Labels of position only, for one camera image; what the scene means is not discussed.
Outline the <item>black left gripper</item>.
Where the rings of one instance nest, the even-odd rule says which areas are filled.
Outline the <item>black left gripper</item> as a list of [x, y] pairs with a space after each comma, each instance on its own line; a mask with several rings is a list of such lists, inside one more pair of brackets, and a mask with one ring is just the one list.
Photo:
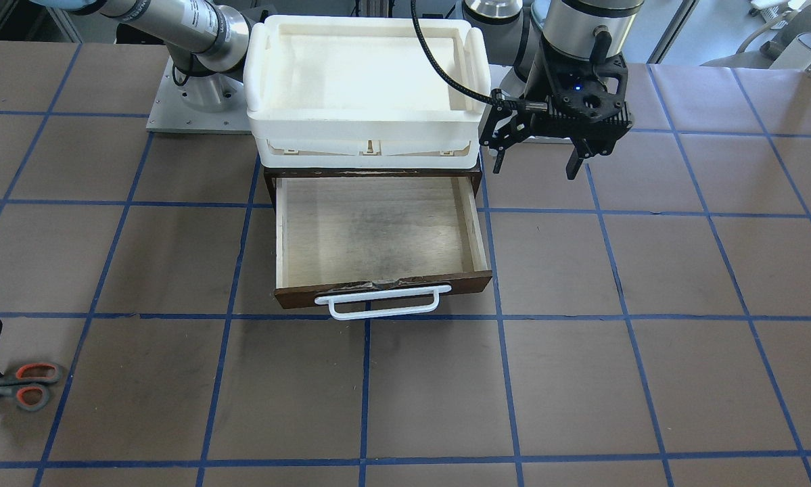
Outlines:
[[[594, 34], [586, 43], [586, 59], [569, 57], [546, 39], [529, 73], [524, 98], [508, 99], [498, 87], [480, 119], [479, 142], [496, 152], [497, 175], [505, 151], [527, 137], [566, 138], [572, 154], [566, 177], [574, 180], [587, 158], [612, 154], [616, 142], [633, 126], [625, 94], [628, 69], [621, 53], [609, 54], [611, 34]], [[547, 108], [534, 113], [529, 102]]]

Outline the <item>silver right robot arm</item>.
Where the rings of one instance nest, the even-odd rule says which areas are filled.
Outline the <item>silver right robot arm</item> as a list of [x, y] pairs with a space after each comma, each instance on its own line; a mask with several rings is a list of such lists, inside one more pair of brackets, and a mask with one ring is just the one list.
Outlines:
[[[84, 1], [68, 2], [72, 13], [102, 11], [150, 34], [169, 49], [174, 71], [189, 83], [236, 79], [248, 46], [250, 22], [236, 9], [207, 1]], [[80, 46], [36, 41], [0, 41], [0, 213], [68, 80]], [[0, 321], [0, 335], [3, 324]], [[16, 379], [0, 373], [0, 398], [28, 411], [45, 407], [47, 385], [61, 379], [58, 367], [47, 374]]]

